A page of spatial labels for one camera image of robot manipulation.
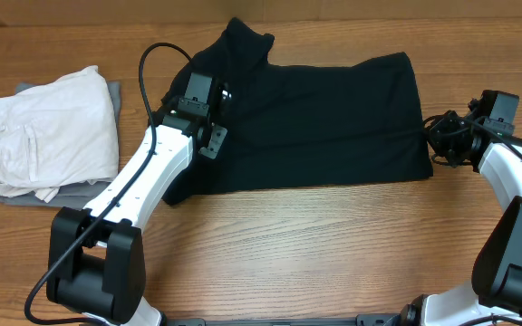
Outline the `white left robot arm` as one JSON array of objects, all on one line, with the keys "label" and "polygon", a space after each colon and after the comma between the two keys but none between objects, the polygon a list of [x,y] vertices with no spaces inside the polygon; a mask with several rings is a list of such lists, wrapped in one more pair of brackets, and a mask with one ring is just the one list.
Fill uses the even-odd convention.
[{"label": "white left robot arm", "polygon": [[196,72],[186,90],[152,121],[132,158],[81,209],[62,208],[52,222],[45,292],[87,325],[163,325],[144,296],[142,234],[172,181],[197,155],[217,156],[227,135],[214,119],[229,104],[226,83]]}]

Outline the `black t-shirt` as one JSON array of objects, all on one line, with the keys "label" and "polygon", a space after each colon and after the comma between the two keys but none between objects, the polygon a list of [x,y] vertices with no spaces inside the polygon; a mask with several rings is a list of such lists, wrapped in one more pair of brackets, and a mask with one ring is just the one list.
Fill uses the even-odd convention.
[{"label": "black t-shirt", "polygon": [[272,34],[232,19],[184,66],[162,99],[182,95],[192,72],[226,82],[232,99],[218,123],[227,137],[215,159],[196,156],[164,195],[403,182],[433,170],[419,93],[405,53],[351,67],[278,66]]}]

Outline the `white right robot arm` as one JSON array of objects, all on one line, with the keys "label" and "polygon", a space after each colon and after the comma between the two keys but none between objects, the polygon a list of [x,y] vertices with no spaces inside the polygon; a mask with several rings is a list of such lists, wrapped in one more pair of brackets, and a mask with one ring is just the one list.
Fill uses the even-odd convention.
[{"label": "white right robot arm", "polygon": [[421,295],[390,325],[522,325],[522,139],[503,119],[450,110],[424,122],[436,156],[471,165],[491,185],[503,211],[480,250],[471,278],[447,292]]}]

